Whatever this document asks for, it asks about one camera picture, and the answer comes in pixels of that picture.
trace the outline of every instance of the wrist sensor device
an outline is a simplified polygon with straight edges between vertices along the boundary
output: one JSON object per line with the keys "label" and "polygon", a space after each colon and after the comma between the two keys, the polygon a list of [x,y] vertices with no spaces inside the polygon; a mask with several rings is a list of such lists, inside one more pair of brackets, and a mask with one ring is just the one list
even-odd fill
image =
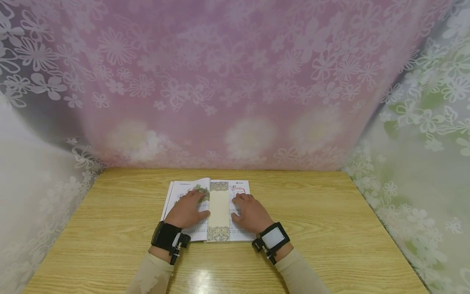
{"label": "wrist sensor device", "polygon": [[186,248],[191,237],[181,233],[181,228],[161,221],[155,228],[150,242],[152,246],[167,250],[172,256],[170,264],[174,265],[180,255],[181,247]]}
{"label": "wrist sensor device", "polygon": [[276,222],[270,225],[266,230],[262,231],[259,234],[259,238],[252,242],[252,245],[258,252],[263,250],[266,253],[267,258],[273,264],[276,264],[276,260],[274,259],[276,251],[288,242],[290,242],[289,236],[287,236],[281,223]]}

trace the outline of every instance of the book page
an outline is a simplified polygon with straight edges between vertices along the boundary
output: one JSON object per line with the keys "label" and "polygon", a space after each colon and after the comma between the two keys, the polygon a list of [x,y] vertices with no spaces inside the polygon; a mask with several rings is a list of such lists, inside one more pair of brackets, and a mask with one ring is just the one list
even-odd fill
{"label": "book page", "polygon": [[238,227],[232,221],[232,212],[235,212],[237,215],[240,215],[240,210],[232,203],[232,199],[235,198],[237,193],[250,193],[250,185],[248,181],[228,181],[229,189],[229,225],[230,225],[230,241],[253,241],[256,239],[256,234],[250,233],[240,227]]}
{"label": "book page", "polygon": [[209,201],[211,216],[209,216],[207,228],[207,242],[230,241],[228,181],[211,181],[209,190],[211,192]]}
{"label": "book page", "polygon": [[[172,185],[170,184],[171,191],[169,191],[169,196],[167,196],[166,208],[164,209],[162,220],[165,219],[175,203],[181,197],[186,195],[188,191],[194,189],[202,189],[207,191],[207,196],[200,200],[200,203],[197,205],[197,210],[209,210],[209,186],[211,184],[211,180],[209,178],[204,178],[193,182],[174,181],[172,183]],[[208,219],[205,219],[198,222],[191,228],[184,229],[182,233],[189,235],[191,237],[191,241],[205,241],[207,240],[207,223]]]}

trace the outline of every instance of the hand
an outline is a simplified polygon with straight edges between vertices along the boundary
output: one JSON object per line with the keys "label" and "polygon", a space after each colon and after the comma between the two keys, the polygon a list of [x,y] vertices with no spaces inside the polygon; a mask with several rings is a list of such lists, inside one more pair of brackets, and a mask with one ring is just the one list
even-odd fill
{"label": "hand", "polygon": [[186,229],[208,217],[211,214],[208,210],[201,212],[197,210],[197,202],[204,196],[205,193],[196,190],[189,191],[176,202],[175,206],[166,216],[165,223]]}
{"label": "hand", "polygon": [[232,213],[232,220],[243,229],[259,234],[274,223],[264,206],[253,195],[237,194],[232,202],[241,210],[240,216]]}

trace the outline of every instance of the pink floral curtain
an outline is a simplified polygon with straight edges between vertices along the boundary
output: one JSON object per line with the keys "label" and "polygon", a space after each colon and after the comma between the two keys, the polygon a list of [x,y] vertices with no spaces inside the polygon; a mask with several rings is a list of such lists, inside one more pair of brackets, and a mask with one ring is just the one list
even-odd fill
{"label": "pink floral curtain", "polygon": [[0,0],[0,90],[107,166],[332,170],[449,4]]}

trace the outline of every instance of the wooden table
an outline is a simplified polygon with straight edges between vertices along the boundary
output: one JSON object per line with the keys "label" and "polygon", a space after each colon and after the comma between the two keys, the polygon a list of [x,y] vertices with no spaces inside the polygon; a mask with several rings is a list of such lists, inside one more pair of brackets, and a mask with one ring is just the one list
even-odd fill
{"label": "wooden table", "polygon": [[[170,181],[249,180],[250,190],[333,293],[427,293],[342,172],[108,169],[25,293],[122,293],[160,220]],[[191,243],[169,293],[286,293],[249,243]]]}

